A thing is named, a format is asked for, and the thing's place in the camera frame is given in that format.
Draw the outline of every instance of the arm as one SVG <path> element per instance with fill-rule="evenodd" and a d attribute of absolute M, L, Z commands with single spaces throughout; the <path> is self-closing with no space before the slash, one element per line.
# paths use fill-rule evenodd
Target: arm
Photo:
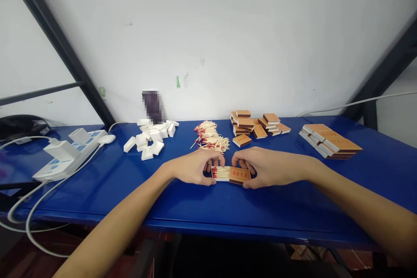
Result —
<path fill-rule="evenodd" d="M 136 234 L 156 199 L 174 179 L 213 185 L 202 172 L 208 160 L 225 159 L 220 152 L 201 150 L 164 163 L 148 180 L 121 201 L 93 229 L 54 277 L 103 277 Z"/>
<path fill-rule="evenodd" d="M 261 148 L 236 152 L 232 159 L 258 176 L 245 188 L 307 180 L 354 219 L 385 251 L 405 266 L 417 263 L 417 215 L 337 174 L 319 160 Z"/>

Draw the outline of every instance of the stack of matchboxes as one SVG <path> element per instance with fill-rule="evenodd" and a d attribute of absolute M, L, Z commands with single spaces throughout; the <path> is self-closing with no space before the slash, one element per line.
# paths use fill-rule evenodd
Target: stack of matchboxes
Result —
<path fill-rule="evenodd" d="M 361 147 L 323 124 L 304 125 L 299 135 L 325 159 L 347 160 L 362 151 Z"/>
<path fill-rule="evenodd" d="M 259 124 L 265 128 L 271 136 L 285 134 L 291 131 L 291 128 L 281 123 L 281 120 L 274 113 L 266 113 L 259 119 Z"/>
<path fill-rule="evenodd" d="M 285 134 L 291 128 L 283 125 L 281 120 L 274 113 L 265 113 L 260 119 L 251 119 L 251 112 L 247 110 L 233 111 L 230 114 L 230 121 L 233 125 L 233 133 L 236 138 L 233 142 L 238 147 L 243 147 L 252 142 L 249 138 L 251 132 L 256 139 Z"/>
<path fill-rule="evenodd" d="M 255 129 L 255 122 L 251 117 L 251 112 L 247 110 L 238 110 L 232 112 L 230 120 L 233 125 L 233 142 L 239 147 L 243 147 L 252 142 L 249 138 L 251 132 Z"/>

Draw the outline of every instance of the pile of white matchbox trays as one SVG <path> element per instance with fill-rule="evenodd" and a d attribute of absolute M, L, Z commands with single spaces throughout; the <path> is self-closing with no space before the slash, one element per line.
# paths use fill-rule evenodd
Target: pile of white matchbox trays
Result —
<path fill-rule="evenodd" d="M 131 137 L 123 146 L 124 152 L 129 152 L 136 146 L 138 152 L 142 151 L 142 161 L 152 159 L 154 155 L 158 155 L 164 147 L 164 139 L 168 136 L 173 137 L 175 134 L 175 127 L 179 123 L 167 120 L 163 124 L 154 125 L 150 119 L 140 119 L 137 122 L 142 130 L 141 134 L 136 137 Z"/>

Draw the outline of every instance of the green mark on wall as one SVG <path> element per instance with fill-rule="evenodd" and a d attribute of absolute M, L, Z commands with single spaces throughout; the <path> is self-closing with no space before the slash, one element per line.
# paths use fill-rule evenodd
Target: green mark on wall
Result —
<path fill-rule="evenodd" d="M 99 87 L 99 93 L 103 98 L 106 97 L 106 89 L 104 87 Z"/>

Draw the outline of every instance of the black metal frame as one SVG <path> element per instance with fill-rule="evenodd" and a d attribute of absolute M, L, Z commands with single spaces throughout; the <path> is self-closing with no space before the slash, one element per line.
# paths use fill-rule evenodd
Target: black metal frame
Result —
<path fill-rule="evenodd" d="M 95 88 L 93 82 L 88 76 L 86 70 L 82 66 L 80 60 L 72 49 L 70 43 L 62 32 L 60 26 L 53 17 L 47 4 L 44 0 L 23 0 L 31 11 L 36 21 L 48 37 L 52 46 L 55 48 L 61 60 L 66 65 L 67 69 L 75 79 L 75 83 L 67 84 L 63 86 L 53 87 L 44 90 L 38 90 L 32 93 L 25 93 L 17 96 L 12 96 L 4 99 L 0 99 L 0 105 L 10 104 L 26 99 L 31 99 L 37 96 L 42 96 L 48 93 L 53 93 L 69 88 L 80 87 L 84 92 L 84 95 L 90 101 L 97 114 L 100 116 L 106 127 L 110 127 L 114 124 L 115 120 L 106 107 L 103 99 Z"/>
<path fill-rule="evenodd" d="M 351 102 L 381 96 L 417 57 L 417 19 L 387 54 Z M 343 116 L 354 121 L 364 117 L 364 125 L 378 130 L 376 101 L 348 107 Z"/>

